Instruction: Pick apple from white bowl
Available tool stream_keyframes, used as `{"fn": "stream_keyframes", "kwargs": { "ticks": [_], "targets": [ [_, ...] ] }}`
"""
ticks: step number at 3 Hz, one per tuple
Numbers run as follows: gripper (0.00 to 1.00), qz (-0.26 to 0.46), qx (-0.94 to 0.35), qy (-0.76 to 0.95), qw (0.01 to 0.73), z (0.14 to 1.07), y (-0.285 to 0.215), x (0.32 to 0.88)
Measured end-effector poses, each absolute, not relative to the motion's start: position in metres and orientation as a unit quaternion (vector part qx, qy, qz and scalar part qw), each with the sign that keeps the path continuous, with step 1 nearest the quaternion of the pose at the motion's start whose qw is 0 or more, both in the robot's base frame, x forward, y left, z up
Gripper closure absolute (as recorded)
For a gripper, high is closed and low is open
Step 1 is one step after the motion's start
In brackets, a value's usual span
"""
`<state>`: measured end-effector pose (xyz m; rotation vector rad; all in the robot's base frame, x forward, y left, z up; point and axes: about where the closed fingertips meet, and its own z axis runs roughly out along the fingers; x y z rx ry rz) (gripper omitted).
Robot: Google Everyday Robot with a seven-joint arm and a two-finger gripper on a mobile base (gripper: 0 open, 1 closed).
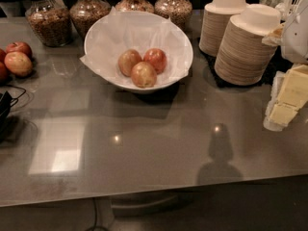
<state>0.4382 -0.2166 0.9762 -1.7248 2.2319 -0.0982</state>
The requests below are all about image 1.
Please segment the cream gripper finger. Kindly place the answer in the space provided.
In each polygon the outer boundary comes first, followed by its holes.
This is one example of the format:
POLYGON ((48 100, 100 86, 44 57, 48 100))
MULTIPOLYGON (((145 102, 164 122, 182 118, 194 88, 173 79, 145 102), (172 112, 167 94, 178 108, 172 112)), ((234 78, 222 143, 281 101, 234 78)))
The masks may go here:
POLYGON ((269 120, 287 126, 308 101, 308 65, 290 68, 284 75, 269 120))

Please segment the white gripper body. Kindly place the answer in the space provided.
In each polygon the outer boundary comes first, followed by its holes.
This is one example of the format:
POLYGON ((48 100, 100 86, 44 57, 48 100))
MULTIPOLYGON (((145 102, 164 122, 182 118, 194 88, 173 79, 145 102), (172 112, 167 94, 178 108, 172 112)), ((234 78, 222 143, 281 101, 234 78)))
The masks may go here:
POLYGON ((308 64, 308 0, 299 0, 283 26, 262 38, 268 46, 280 46, 282 57, 293 64, 308 64))

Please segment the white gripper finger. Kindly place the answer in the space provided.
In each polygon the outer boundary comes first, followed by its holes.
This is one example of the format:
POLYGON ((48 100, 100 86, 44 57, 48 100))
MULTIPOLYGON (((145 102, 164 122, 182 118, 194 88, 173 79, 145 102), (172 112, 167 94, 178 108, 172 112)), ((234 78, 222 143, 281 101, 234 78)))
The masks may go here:
POLYGON ((265 118, 263 121, 263 125, 266 129, 272 132, 280 132, 283 130, 283 126, 279 125, 270 120, 270 113, 273 110, 274 104, 276 102, 278 93, 280 92, 285 73, 281 71, 277 71, 272 82, 271 93, 270 93, 270 101, 265 111, 265 118))

